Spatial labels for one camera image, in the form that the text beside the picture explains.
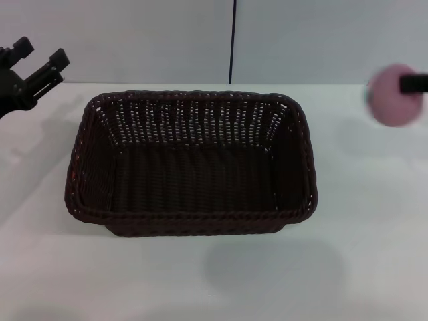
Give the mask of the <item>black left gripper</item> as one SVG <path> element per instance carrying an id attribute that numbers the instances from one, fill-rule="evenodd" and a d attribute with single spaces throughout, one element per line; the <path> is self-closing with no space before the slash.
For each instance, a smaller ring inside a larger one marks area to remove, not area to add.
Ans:
<path id="1" fill-rule="evenodd" d="M 62 48 L 49 57 L 49 61 L 25 80 L 11 68 L 25 59 L 34 48 L 27 37 L 21 37 L 13 47 L 0 47 L 1 117 L 16 110 L 28 111 L 50 90 L 63 82 L 61 72 L 70 64 Z"/>

